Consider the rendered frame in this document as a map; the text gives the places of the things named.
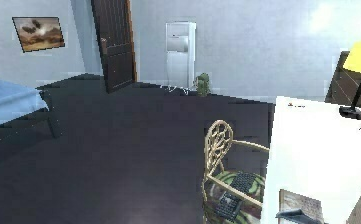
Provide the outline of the dark grey flat object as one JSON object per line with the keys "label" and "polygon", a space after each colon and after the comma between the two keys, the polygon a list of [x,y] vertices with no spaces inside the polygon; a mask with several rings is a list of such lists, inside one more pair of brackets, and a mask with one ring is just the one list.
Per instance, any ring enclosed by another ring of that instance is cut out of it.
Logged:
{"label": "dark grey flat object", "polygon": [[326,222],[312,218],[301,209],[280,211],[276,214],[279,224],[327,224]]}

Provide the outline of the bed with blue cover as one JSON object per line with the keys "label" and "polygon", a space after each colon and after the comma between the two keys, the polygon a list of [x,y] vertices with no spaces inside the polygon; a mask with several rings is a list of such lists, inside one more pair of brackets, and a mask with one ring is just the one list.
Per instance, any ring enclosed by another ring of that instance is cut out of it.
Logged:
{"label": "bed with blue cover", "polygon": [[0,80],[0,140],[43,121],[53,138],[62,135],[48,90]]}

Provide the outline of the beige wicker chair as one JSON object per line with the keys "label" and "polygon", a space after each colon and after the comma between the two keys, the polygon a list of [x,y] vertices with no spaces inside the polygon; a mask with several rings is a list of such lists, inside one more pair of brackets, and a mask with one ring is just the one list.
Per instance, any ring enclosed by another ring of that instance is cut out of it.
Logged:
{"label": "beige wicker chair", "polygon": [[[203,224],[260,224],[265,190],[265,178],[246,171],[227,170],[223,159],[233,144],[242,145],[269,153],[263,145],[235,140],[231,126],[224,120],[216,120],[208,129],[204,140],[204,171],[201,182]],[[238,172],[255,176],[248,193],[242,193],[230,183]],[[221,196],[228,191],[242,200],[240,211],[234,221],[226,220],[215,213]]]}

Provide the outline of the framed brown landscape picture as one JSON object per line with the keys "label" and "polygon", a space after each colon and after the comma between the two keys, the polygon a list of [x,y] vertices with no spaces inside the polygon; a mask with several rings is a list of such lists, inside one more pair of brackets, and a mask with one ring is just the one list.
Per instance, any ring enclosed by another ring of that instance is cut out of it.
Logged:
{"label": "framed brown landscape picture", "polygon": [[24,53],[65,46],[58,17],[13,17]]}

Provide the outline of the dark framed window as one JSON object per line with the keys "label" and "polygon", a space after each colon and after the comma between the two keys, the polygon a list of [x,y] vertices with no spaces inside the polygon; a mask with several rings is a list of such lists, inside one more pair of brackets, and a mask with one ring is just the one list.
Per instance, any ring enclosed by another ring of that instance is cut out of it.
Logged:
{"label": "dark framed window", "polygon": [[[344,62],[349,55],[348,51],[342,51],[334,71],[327,95],[326,103],[350,106],[361,83],[361,73],[343,68]],[[356,104],[361,107],[361,95]]]}

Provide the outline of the white desk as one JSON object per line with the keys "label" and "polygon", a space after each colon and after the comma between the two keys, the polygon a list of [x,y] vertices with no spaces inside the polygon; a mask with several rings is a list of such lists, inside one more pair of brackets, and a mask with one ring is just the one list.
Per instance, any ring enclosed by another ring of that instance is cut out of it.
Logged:
{"label": "white desk", "polygon": [[261,224],[278,224],[281,189],[319,200],[326,222],[346,224],[361,196],[361,120],[337,104],[278,96]]}

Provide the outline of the yellow shade black desk lamp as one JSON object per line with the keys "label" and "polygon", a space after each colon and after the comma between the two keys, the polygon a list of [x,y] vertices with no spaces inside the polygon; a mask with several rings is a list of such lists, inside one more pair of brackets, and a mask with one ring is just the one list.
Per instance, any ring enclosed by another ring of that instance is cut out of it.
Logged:
{"label": "yellow shade black desk lamp", "polygon": [[[361,74],[361,41],[355,42],[343,65],[344,69]],[[357,88],[350,107],[340,106],[339,113],[342,117],[361,120],[361,111],[356,108],[361,95],[361,82]]]}

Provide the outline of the dark brown room door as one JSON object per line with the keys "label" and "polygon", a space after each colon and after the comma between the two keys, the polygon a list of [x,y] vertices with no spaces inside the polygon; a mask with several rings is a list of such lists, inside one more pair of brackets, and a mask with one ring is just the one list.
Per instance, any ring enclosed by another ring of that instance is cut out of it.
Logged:
{"label": "dark brown room door", "polygon": [[[136,81],[130,0],[91,0],[107,93]],[[101,38],[107,39],[103,55]]]}

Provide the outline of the green house plant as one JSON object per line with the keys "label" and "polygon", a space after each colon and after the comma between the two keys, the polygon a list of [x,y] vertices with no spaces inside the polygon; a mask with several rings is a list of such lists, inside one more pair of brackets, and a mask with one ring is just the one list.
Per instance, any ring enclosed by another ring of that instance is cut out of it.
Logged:
{"label": "green house plant", "polygon": [[199,96],[206,97],[210,93],[209,75],[202,73],[195,79],[196,91]]}

